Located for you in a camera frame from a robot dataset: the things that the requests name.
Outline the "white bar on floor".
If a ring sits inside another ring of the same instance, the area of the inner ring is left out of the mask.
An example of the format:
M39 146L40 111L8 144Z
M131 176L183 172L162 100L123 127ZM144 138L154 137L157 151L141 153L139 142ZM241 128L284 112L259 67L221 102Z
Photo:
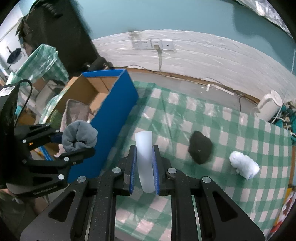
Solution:
M234 96L234 94L235 94L232 91L229 91L229 90L224 89L224 88L222 88L222 87L220 87L218 85L210 84L210 83L206 85L206 92L209 92L210 88L215 88L216 90L220 90L220 91L225 92L225 93L227 93L227 94L229 94L231 96Z

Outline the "white wall socket strip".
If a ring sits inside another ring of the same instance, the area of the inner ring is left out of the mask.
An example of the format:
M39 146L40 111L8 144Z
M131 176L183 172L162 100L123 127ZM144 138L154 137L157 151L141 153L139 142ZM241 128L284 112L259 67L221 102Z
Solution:
M132 47L136 50L175 50L173 40L168 39L132 40Z

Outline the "green checkered tablecloth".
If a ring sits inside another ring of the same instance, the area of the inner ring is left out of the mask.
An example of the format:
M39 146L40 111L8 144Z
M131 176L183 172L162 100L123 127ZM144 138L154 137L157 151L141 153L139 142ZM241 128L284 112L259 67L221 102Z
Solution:
M139 98L121 129L105 164L116 166L135 143L135 134L152 131L152 142L171 165L186 175L212 178L267 235L282 207L290 177L292 137L284 128L236 110L192 98L154 83L134 83ZM208 162L198 165L188 153L189 140L200 131L213 143ZM241 152L259 165L246 180L229 156Z

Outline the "red white bag pile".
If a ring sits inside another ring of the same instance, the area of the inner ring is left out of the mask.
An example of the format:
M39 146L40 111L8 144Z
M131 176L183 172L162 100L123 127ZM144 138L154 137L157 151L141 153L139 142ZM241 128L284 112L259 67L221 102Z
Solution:
M270 236L273 236L276 233L276 231L280 228L280 226L283 224L283 222L287 218L290 210L292 209L294 202L295 202L295 187L288 188L287 195L285 197L285 201L284 201L283 206L280 210L280 213L279 213L271 231L269 232Z

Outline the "grey sock ball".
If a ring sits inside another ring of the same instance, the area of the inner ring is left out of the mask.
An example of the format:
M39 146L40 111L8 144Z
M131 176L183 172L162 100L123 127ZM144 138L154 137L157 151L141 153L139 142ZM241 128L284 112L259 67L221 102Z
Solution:
M65 152L84 148L93 148L97 143L98 131L83 120L76 120L68 125L62 134L62 145Z

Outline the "grey cloth towel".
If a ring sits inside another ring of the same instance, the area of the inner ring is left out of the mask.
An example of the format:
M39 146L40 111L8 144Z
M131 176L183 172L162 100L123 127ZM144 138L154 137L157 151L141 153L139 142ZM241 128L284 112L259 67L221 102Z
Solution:
M91 114L90 107L86 104L74 99L69 99L66 102L66 108L62 116L62 122L60 131L64 132L65 128L71 123L82 120L88 122L89 115ZM59 152L55 154L55 157L59 157L65 153L62 143L59 144Z

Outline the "white plastic bag bundle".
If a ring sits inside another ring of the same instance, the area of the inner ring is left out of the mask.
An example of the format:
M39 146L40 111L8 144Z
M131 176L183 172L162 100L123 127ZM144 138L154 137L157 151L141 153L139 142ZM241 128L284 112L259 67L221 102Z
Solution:
M260 170L259 165L249 156L234 151L230 154L231 166L246 180L252 179Z

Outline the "silver foil sheet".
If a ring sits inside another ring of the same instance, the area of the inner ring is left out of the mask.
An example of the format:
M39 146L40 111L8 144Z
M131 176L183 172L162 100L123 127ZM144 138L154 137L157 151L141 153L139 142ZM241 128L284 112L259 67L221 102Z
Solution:
M277 13L275 8L267 0L236 0L241 5L249 8L257 15L266 18L271 23L280 27L284 32L286 32L291 38L292 34L288 29L287 25L284 23L283 19Z

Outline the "white foam sheet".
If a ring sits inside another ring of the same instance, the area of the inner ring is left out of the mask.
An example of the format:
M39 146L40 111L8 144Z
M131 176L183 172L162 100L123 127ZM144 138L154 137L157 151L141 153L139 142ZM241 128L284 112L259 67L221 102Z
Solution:
M142 190L145 193L155 191L152 169L152 131L142 131L135 134L137 148L137 167Z

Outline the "white electric kettle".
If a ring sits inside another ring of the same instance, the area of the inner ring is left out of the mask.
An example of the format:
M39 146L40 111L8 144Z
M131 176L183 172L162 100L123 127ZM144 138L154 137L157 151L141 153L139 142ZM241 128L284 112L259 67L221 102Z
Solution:
M270 121L279 111L283 104L280 95L272 90L263 96L260 102L254 107L250 114L264 121Z

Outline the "black sock ball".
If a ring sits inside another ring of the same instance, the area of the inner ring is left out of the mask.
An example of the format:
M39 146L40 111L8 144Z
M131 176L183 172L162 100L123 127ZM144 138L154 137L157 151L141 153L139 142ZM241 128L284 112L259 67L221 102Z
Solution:
M198 165L209 161L213 150L211 140L200 131L194 131L189 140L188 153Z

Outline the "green bubble wrap sheet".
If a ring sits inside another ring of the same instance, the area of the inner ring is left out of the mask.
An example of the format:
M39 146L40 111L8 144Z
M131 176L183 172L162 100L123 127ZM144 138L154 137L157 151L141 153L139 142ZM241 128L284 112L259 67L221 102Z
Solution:
M61 127L61 122L62 122L62 114L56 109L53 111L51 117L50 117L50 126L52 128L55 128L55 129L60 129Z

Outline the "green checkered side cloth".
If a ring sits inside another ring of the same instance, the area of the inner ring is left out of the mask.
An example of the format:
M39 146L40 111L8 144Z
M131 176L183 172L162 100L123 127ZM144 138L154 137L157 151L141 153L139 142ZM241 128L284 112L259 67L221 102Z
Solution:
M22 79L35 83L38 79L59 80L66 83L69 74L61 62L55 47L41 44L15 73L11 73L7 84L14 84Z

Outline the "blue cardboard box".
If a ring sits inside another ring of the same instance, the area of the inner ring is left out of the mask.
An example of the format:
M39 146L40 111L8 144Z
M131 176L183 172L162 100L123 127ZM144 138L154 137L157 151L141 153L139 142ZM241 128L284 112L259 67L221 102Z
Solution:
M71 78L61 93L48 102L39 123L49 122L55 110L63 113L69 99L90 107L94 115L91 125L98 131L95 155L71 168L68 182L72 183L79 176L94 178L100 174L138 93L125 69L85 72Z

